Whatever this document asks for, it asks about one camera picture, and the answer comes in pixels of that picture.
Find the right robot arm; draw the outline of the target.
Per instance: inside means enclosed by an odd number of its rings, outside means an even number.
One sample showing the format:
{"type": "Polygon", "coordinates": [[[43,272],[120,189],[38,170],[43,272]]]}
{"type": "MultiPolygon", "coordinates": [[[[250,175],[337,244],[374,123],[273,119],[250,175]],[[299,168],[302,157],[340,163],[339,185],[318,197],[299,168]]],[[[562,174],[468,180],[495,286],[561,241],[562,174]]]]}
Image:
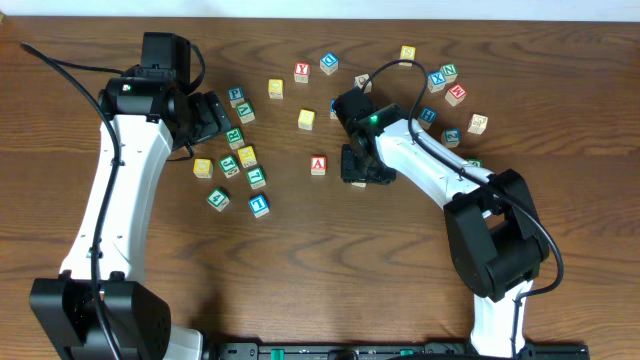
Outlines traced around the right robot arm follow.
{"type": "Polygon", "coordinates": [[[525,295],[549,256],[524,179],[463,160],[396,104],[378,110],[339,100],[332,109],[350,137],[343,180],[388,184],[401,173],[443,210],[452,263],[474,294],[474,350],[517,356],[525,347],[525,295]]]}

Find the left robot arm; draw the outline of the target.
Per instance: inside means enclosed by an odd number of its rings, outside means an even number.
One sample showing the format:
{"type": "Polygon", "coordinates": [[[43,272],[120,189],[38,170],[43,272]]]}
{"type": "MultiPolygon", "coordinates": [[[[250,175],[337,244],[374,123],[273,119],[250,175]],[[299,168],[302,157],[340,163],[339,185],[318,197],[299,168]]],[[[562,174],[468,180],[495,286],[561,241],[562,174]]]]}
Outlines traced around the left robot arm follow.
{"type": "Polygon", "coordinates": [[[214,92],[165,79],[114,78],[97,104],[105,121],[85,215],[58,276],[34,280],[31,310],[63,359],[207,359],[206,337],[173,324],[145,287],[146,239],[171,152],[230,119],[214,92]]]}

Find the red A block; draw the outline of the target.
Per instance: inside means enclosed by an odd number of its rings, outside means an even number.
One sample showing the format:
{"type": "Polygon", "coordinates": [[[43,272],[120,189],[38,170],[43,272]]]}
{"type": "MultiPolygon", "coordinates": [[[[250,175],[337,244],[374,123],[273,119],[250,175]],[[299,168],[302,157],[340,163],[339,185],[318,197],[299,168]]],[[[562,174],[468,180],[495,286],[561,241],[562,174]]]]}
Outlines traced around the red A block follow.
{"type": "Polygon", "coordinates": [[[310,172],[313,176],[324,176],[327,170],[327,158],[325,156],[312,156],[310,172]]]}

